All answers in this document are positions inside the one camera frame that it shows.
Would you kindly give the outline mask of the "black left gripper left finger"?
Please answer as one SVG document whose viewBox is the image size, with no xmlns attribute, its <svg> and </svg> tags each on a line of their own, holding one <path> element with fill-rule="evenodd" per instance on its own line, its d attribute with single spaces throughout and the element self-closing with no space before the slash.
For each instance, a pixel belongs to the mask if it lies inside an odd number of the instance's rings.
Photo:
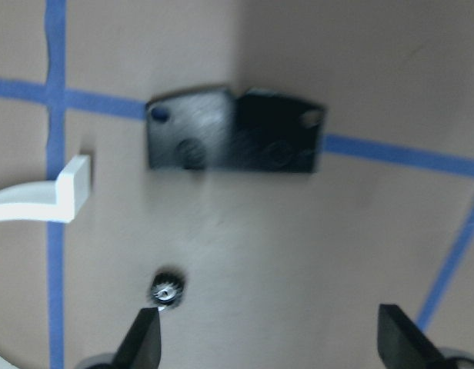
<svg viewBox="0 0 474 369">
<path fill-rule="evenodd" d="M 112 359 L 114 368 L 156 369 L 161 361 L 159 310 L 142 308 Z"/>
</svg>

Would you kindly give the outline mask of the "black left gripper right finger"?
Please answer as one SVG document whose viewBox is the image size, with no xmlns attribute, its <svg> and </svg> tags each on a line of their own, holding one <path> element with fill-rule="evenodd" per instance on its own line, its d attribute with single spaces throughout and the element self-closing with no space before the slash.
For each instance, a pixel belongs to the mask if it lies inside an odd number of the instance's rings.
<svg viewBox="0 0 474 369">
<path fill-rule="evenodd" d="M 377 351 L 385 368 L 452 368 L 452 363 L 395 304 L 379 305 Z"/>
</svg>

